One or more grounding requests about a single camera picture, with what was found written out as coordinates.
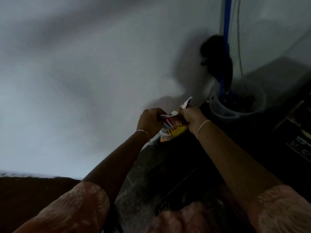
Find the snack packet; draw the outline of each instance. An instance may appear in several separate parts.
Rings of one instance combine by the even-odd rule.
[[[192,97],[187,99],[180,107],[182,109],[187,108],[191,99]],[[162,129],[160,130],[160,142],[170,141],[171,139],[183,134],[188,129],[188,126],[181,121],[180,116],[176,110],[174,110],[169,115],[162,114],[161,117],[165,119],[165,121]]]

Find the pink sleeve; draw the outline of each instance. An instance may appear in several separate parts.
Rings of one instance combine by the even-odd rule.
[[[311,232],[311,204],[286,185],[266,190],[248,215],[260,233]]]
[[[110,203],[106,192],[91,182],[81,182],[63,194],[15,233],[101,232]]]

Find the cable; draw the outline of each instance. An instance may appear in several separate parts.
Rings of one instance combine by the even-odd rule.
[[[242,68],[242,59],[241,59],[241,46],[240,46],[240,5],[241,0],[238,2],[238,12],[237,12],[237,24],[238,24],[238,55],[239,55],[239,64],[241,71],[241,78],[243,78],[243,68]]]

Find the hand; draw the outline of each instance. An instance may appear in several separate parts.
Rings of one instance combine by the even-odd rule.
[[[148,132],[150,139],[153,138],[161,130],[164,123],[161,114],[166,113],[160,108],[144,110],[139,118],[137,130],[144,130]]]
[[[186,109],[179,109],[178,112],[182,114],[185,120],[189,123],[189,130],[192,134],[197,133],[200,125],[207,120],[199,107],[188,107]]]

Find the bracelet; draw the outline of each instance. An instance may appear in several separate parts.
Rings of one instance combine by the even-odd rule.
[[[199,127],[199,129],[198,129],[197,132],[196,132],[196,136],[195,136],[196,138],[197,138],[197,135],[199,134],[201,128],[203,127],[203,125],[206,124],[207,122],[211,122],[211,120],[205,120],[205,121],[201,124],[201,126]]]
[[[148,136],[148,142],[150,142],[150,136],[149,136],[149,133],[148,133],[148,132],[146,132],[146,131],[144,131],[144,130],[137,130],[137,132],[145,132],[145,133],[147,134],[147,136]]]

